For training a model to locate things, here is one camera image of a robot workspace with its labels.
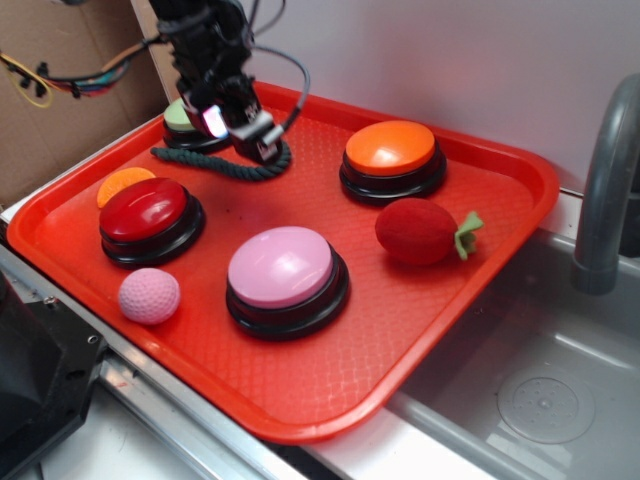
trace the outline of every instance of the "sink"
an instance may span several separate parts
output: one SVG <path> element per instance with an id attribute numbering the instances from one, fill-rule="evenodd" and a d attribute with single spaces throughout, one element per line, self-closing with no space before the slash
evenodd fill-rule
<path id="1" fill-rule="evenodd" d="M 637 479 L 640 268 L 604 296 L 539 230 L 388 405 L 498 478 Z"/>

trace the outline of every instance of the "orange tray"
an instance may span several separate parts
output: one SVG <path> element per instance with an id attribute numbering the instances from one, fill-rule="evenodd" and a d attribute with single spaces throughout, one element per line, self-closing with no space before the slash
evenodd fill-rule
<path id="1" fill-rule="evenodd" d="M 297 93 L 261 85 L 277 120 Z M 486 226 L 467 262 L 430 267 L 390 261 L 378 244 L 379 208 L 347 198 L 338 169 L 348 138 L 392 117 L 310 97 L 286 135 L 294 161 L 259 184 L 164 163 L 162 119 L 133 132 L 30 200 L 9 243 L 130 341 L 238 423 L 264 439 L 326 439 L 370 417 L 455 323 L 551 210 L 559 185 L 551 166 L 515 148 L 430 127 L 447 156 L 444 185 L 430 196 L 461 222 L 476 210 Z M 220 153 L 245 163 L 231 149 Z M 180 283 L 175 316 L 155 327 L 128 321 L 117 294 L 130 273 L 100 247 L 96 194 L 113 171 L 142 166 L 182 183 L 202 203 L 207 225 L 182 256 L 161 268 Z M 282 225 L 322 234 L 343 257 L 351 297 L 332 324 L 290 342 L 250 338 L 225 306 L 226 269 L 253 235 Z"/>

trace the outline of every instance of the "black rope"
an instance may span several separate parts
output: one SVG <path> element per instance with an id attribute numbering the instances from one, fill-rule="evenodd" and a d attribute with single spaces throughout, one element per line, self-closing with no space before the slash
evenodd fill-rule
<path id="1" fill-rule="evenodd" d="M 291 164 L 292 157 L 291 149 L 285 142 L 282 142 L 282 152 L 277 160 L 259 167 L 245 167 L 244 165 L 237 165 L 220 157 L 209 157 L 202 153 L 177 148 L 152 148 L 151 154 L 160 160 L 176 162 L 191 167 L 206 168 L 226 175 L 227 177 L 249 182 L 261 182 L 277 177 Z"/>

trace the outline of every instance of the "orange disc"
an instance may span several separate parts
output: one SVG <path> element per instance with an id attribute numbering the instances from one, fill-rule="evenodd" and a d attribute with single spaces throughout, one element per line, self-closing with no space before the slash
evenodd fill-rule
<path id="1" fill-rule="evenodd" d="M 425 165 L 436 148 L 431 130 L 419 123 L 391 120 L 359 130 L 347 142 L 349 164 L 365 175 L 390 177 Z"/>
<path id="2" fill-rule="evenodd" d="M 104 207 L 107 202 L 111 200 L 111 197 L 121 190 L 130 187 L 134 183 L 154 177 L 155 174 L 153 172 L 142 167 L 129 167 L 112 173 L 102 182 L 98 189 L 98 195 L 96 197 L 98 208 Z"/>

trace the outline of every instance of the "faucet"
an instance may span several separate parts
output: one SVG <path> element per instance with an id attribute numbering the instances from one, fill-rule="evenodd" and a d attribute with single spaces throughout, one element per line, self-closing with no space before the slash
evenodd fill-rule
<path id="1" fill-rule="evenodd" d="M 591 159 L 571 269 L 577 290 L 613 290 L 618 253 L 640 256 L 640 73 L 624 78 L 604 115 Z"/>

